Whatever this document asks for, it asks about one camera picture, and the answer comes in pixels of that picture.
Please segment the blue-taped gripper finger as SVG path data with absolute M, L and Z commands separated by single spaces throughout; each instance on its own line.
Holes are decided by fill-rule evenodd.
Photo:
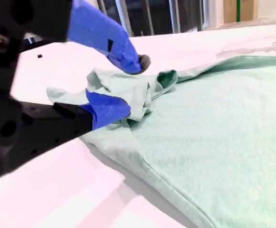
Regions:
M 86 91 L 86 104 L 53 105 L 23 102 L 19 128 L 18 163 L 24 164 L 85 133 L 127 117 L 122 98 Z
M 130 75 L 146 71 L 148 55 L 139 55 L 125 29 L 85 0 L 46 0 L 45 27 L 52 31 L 45 38 L 53 42 L 72 41 L 103 54 L 115 67 Z

